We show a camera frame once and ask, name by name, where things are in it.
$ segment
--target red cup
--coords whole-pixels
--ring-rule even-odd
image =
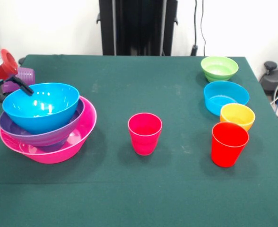
[[[139,155],[150,155],[154,152],[162,130],[162,121],[152,113],[138,113],[128,122],[131,142]]]
[[[220,122],[212,129],[211,159],[220,167],[231,167],[249,140],[247,131],[231,122]]]

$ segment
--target purple bowl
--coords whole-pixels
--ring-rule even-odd
[[[46,152],[51,152],[54,149],[59,149],[64,144],[70,133],[77,126],[77,123],[80,120],[83,111],[84,104],[83,101],[79,99],[76,111],[67,125],[59,129],[37,135],[33,135],[16,125],[9,118],[9,116],[5,112],[3,112],[0,115],[0,128],[4,130],[4,132],[9,136],[25,144],[39,147]]]

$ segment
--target cup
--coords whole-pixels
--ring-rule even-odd
[[[138,113],[128,121],[131,142],[139,155],[154,152],[162,130],[162,121],[152,113]]]
[[[221,122],[236,123],[243,127],[246,131],[251,128],[255,119],[256,115],[251,108],[239,103],[226,104],[221,109]]]
[[[220,167],[231,167],[249,140],[247,131],[231,122],[220,122],[212,129],[211,159]]]
[[[35,84],[35,72],[33,69],[22,68],[19,67],[17,69],[18,74],[16,75],[17,78],[21,79],[25,82],[28,86]],[[4,82],[1,86],[2,92],[13,92],[19,89],[19,86],[11,81]]]

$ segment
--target plastic bowl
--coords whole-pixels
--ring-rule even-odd
[[[2,108],[12,121],[32,134],[53,131],[69,122],[79,100],[76,88],[60,83],[30,87],[32,96],[19,89],[3,101]]]
[[[204,87],[206,108],[220,116],[221,108],[228,103],[247,104],[249,94],[242,86],[228,81],[215,81]]]
[[[53,131],[43,133],[43,134],[36,134],[32,135],[31,133],[27,132],[23,128],[16,125],[8,115],[3,112],[0,115],[0,128],[9,136],[19,140],[22,143],[30,144],[33,146],[44,147],[41,148],[44,151],[52,150],[53,145],[58,144],[58,146],[63,145],[66,139],[68,138],[69,134],[75,129],[78,121],[80,120],[82,114],[84,112],[84,103],[80,99],[78,101],[78,105],[76,111],[74,112],[70,122]]]
[[[256,115],[252,109],[239,103],[226,104],[221,109],[221,122],[236,123],[246,131],[251,128],[255,119]]]
[[[238,70],[238,64],[227,57],[209,56],[201,61],[201,67],[209,82],[229,80]]]
[[[74,131],[69,135],[67,141],[60,150],[46,153],[37,147],[20,142],[19,140],[7,135],[0,129],[0,138],[3,143],[13,151],[31,158],[40,163],[54,164],[63,162],[73,157],[80,150],[89,134],[92,132],[97,121],[97,113],[94,106],[85,98],[83,101],[85,110]]]

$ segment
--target pink bowl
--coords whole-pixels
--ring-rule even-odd
[[[37,147],[20,142],[0,129],[0,138],[2,142],[11,150],[40,163],[54,164],[68,160],[80,150],[97,122],[97,113],[93,104],[84,97],[80,97],[80,99],[85,105],[85,110],[76,128],[69,135],[67,141],[63,144],[60,150],[44,152]]]

